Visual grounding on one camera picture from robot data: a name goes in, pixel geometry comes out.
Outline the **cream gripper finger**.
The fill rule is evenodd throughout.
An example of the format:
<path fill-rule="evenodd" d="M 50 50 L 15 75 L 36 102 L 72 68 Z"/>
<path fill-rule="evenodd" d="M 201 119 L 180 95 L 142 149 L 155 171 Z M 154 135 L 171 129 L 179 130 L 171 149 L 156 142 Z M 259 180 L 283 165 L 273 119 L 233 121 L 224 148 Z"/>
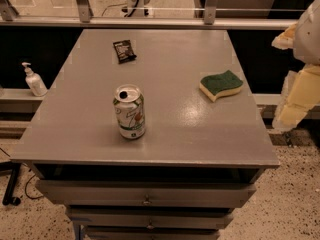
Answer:
<path fill-rule="evenodd" d="M 299 72 L 289 71 L 283 83 L 272 127 L 277 130 L 292 130 L 319 103 L 320 66 L 308 64 Z"/>
<path fill-rule="evenodd" d="M 281 50 L 293 49 L 296 27 L 297 24 L 292 24 L 284 32 L 276 36 L 271 45 Z"/>

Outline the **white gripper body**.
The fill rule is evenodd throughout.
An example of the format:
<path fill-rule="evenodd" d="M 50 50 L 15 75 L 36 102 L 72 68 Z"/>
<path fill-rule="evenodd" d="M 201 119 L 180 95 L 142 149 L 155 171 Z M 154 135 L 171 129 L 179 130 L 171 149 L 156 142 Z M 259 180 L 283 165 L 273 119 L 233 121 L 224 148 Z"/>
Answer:
<path fill-rule="evenodd" d="M 314 0 L 299 18 L 293 54 L 306 64 L 320 64 L 320 0 Z"/>

